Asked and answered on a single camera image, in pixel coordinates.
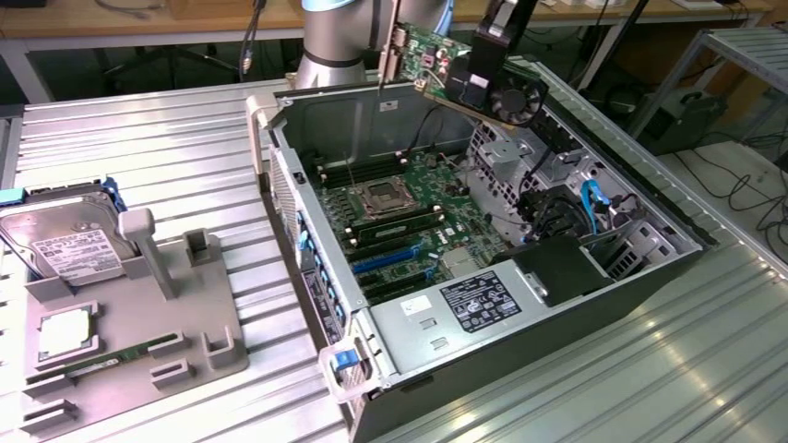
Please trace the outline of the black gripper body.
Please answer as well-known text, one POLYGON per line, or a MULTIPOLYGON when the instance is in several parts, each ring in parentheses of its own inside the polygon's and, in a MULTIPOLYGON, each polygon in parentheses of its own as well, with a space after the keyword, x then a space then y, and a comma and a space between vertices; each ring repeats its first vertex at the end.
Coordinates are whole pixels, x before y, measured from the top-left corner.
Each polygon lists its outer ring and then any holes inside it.
POLYGON ((471 73, 493 77, 517 46, 537 0, 491 0, 472 38, 471 73))

